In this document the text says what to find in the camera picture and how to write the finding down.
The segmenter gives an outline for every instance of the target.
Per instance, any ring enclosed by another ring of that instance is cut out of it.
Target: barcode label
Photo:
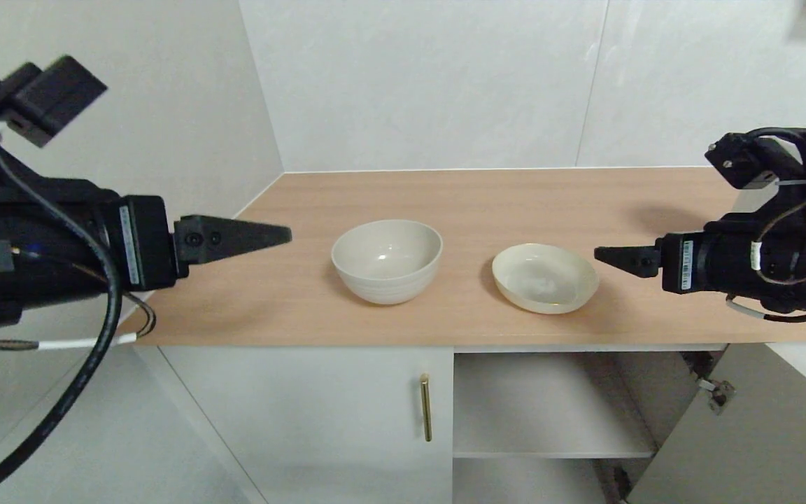
[[[682,256],[682,265],[680,267],[680,288],[684,291],[692,288],[692,249],[694,245],[694,241],[684,242],[684,256]]]

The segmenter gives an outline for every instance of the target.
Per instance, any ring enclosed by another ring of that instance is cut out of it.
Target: cabinet hinge
[[[723,380],[699,379],[698,387],[708,392],[707,407],[716,415],[722,414],[726,405],[732,401],[736,395],[736,389],[732,383]]]

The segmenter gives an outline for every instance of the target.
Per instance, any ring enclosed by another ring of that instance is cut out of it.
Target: cabinet handle
[[[425,442],[430,443],[431,433],[431,393],[428,390],[428,373],[423,373],[419,381],[422,382],[422,418],[425,419]]]

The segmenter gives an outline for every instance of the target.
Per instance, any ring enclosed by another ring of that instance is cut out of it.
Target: open cabinet
[[[675,352],[457,354],[454,377],[454,502],[806,503],[806,375],[767,345],[730,346],[714,392]]]
[[[711,375],[735,395],[715,414],[700,392],[629,504],[806,504],[806,376],[764,344],[733,345]]]

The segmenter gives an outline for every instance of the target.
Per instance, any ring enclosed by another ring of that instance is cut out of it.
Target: white bowl
[[[582,307],[599,287],[589,261],[551,245],[510,246],[493,259],[500,293],[529,312],[568,313]]]
[[[380,305],[409,301],[437,274],[444,240],[414,220],[377,220],[344,233],[332,262],[346,286]]]

